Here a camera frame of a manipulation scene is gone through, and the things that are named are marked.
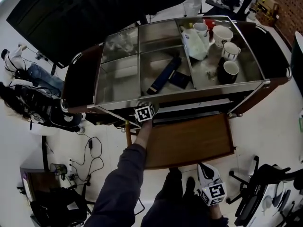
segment white mug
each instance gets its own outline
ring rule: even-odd
[[[197,31],[199,37],[202,39],[207,36],[208,26],[204,23],[195,23],[194,29]]]
[[[213,28],[214,43],[218,47],[223,47],[226,42],[230,42],[233,38],[233,32],[222,25],[217,25]]]
[[[228,61],[235,61],[240,54],[241,49],[232,42],[226,42],[223,45],[221,56]]]

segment dark sweater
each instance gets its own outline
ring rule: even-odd
[[[146,151],[137,144],[125,149],[118,169],[111,172],[101,189],[85,227],[131,227],[134,208],[140,197]],[[142,227],[226,227],[226,218],[209,219],[207,212],[189,211],[165,200],[155,201],[144,217]]]

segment black chair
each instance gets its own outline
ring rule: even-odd
[[[83,225],[88,213],[91,214],[87,205],[95,204],[85,200],[86,186],[85,183],[81,195],[73,187],[52,189],[51,192],[36,192],[36,200],[31,202],[31,208],[39,225],[41,227]]]
[[[249,182],[234,175],[234,171],[230,171],[229,175],[238,180],[240,185],[240,194],[234,199],[227,198],[226,202],[232,204],[238,199],[242,201],[236,211],[236,226],[245,226],[254,216],[269,184],[278,184],[281,181],[294,181],[295,189],[303,189],[303,169],[292,173],[286,173],[290,168],[281,169],[277,165],[270,166],[268,164],[259,166],[259,157],[255,156],[256,162],[254,173]]]

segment metal handle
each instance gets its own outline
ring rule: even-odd
[[[289,75],[287,76],[287,78],[288,78],[288,81],[290,81],[291,78],[293,78],[292,70],[290,69],[290,67],[287,67],[287,70],[289,72]]]
[[[64,105],[64,99],[61,99],[60,100],[60,106],[61,106],[61,109],[62,109],[62,111],[64,112],[64,113],[68,113],[68,109],[65,107],[65,105]]]

